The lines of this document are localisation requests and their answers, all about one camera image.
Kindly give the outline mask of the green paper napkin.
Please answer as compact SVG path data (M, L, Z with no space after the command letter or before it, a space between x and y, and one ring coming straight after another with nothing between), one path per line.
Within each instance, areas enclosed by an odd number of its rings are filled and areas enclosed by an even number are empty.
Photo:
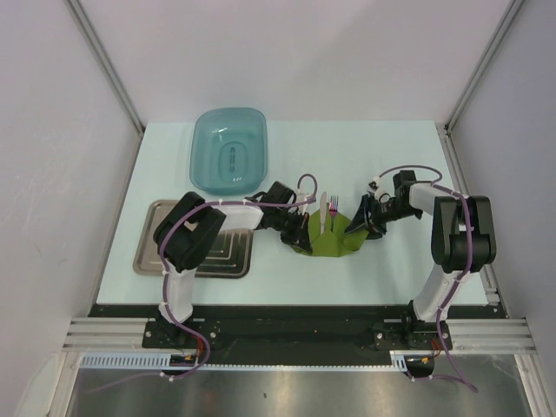
M322 234L320 219L319 210L309 217L308 233L312 253L293 248L296 253L306 256L342 257L358 251L367 239L368 231L365 229L350 234L345 232L351 221L343 214L337 214L334 219L327 214L325 231Z

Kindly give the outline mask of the silver fork pink tines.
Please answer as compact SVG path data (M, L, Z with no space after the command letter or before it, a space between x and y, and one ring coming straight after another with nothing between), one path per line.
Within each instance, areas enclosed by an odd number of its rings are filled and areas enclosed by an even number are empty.
M334 220L339 213L339 196L331 195L328 199L328 211L331 218L331 229L334 229Z

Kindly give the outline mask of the silver table knife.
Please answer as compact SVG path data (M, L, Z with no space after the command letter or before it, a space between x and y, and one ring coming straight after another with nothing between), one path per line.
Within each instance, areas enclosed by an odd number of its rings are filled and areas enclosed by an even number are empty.
M326 191L324 191L321 194L319 213L320 213L320 234L323 235L326 230L326 220L328 214L328 193Z

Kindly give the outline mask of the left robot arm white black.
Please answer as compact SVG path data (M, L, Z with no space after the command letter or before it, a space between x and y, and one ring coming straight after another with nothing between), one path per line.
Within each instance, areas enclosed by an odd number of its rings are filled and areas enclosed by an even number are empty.
M316 193L302 193L281 182L266 192L239 201L207 201L188 192L157 227L153 240L162 261L162 300L159 313L166 321L162 338L179 348L194 339L199 348L208 342L186 321L193 313L195 274L221 232L273 229L281 242L312 253L307 207Z

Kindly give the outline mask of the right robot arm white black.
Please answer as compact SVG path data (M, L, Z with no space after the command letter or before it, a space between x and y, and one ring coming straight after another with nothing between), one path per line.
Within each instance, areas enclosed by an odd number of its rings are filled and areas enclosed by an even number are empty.
M421 181L417 164L401 165L378 174L361 197L359 208L344 233L366 231L368 240L378 240L387 224L407 217L432 217L431 255L434 266L420 293L409 302L407 312L394 326L394 334L410 348L441 342L444 324L454 297L470 274L492 263L497 248L490 200L463 195L434 180Z

